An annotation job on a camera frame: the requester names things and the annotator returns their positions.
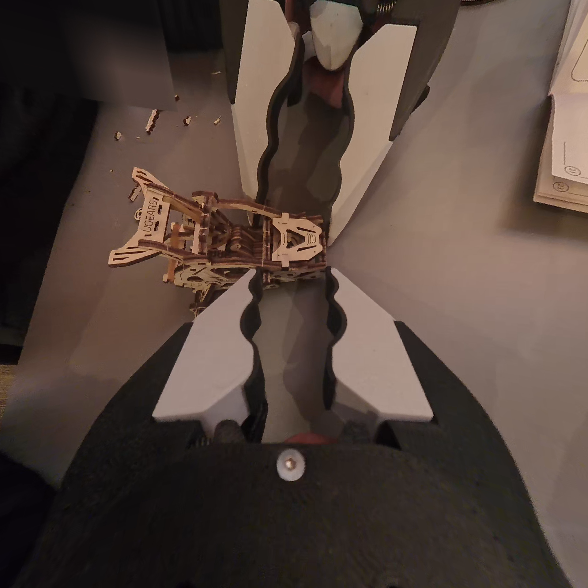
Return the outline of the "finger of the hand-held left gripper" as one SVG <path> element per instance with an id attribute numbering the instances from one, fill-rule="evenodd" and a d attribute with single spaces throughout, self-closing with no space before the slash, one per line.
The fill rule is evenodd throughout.
<path id="1" fill-rule="evenodd" d="M 385 24 L 352 58 L 348 78 L 352 131 L 339 167 L 341 188 L 335 199 L 328 244 L 334 243 L 386 157 L 417 26 Z"/>
<path id="2" fill-rule="evenodd" d="M 278 119 L 301 76 L 305 46 L 298 24 L 277 1 L 249 1 L 232 120 L 243 192 L 266 203 Z"/>

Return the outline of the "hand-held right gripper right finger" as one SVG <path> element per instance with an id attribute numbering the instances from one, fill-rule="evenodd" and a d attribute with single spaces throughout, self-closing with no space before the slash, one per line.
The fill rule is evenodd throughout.
<path id="1" fill-rule="evenodd" d="M 326 325 L 331 335 L 323 404 L 341 423 L 372 437 L 387 422 L 430 423 L 430 402 L 393 317 L 339 270 L 327 267 Z"/>

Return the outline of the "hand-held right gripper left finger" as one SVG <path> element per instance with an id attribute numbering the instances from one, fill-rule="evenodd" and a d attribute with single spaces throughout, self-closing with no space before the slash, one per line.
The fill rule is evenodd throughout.
<path id="1" fill-rule="evenodd" d="M 268 402 L 254 335 L 261 326 L 261 269 L 251 269 L 195 317 L 152 412 L 157 422 L 198 421 L 212 436 L 224 420 L 260 443 Z"/>

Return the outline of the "wooden mechanical model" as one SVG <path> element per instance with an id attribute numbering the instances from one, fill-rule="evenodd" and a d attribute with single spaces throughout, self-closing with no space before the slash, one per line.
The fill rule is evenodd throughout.
<path id="1" fill-rule="evenodd" d="M 167 258 L 162 280 L 192 290 L 195 316 L 251 269 L 262 270 L 263 289 L 275 289 L 315 280 L 327 267 L 320 215 L 291 215 L 207 190 L 182 196 L 137 167 L 131 177 L 143 197 L 134 214 L 137 228 L 126 244 L 111 250 L 107 264 L 121 268 Z"/>

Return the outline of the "person's left hand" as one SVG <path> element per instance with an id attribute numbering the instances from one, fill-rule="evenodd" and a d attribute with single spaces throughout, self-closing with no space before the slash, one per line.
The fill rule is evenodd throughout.
<path id="1" fill-rule="evenodd" d="M 317 57 L 311 57 L 303 65 L 303 83 L 308 91 L 329 107 L 342 108 L 345 69 L 326 70 Z"/>

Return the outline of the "open instruction booklet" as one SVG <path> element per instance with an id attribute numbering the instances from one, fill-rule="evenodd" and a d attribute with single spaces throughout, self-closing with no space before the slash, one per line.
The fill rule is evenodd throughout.
<path id="1" fill-rule="evenodd" d="M 571 1 L 533 201 L 587 213 L 587 1 Z"/>

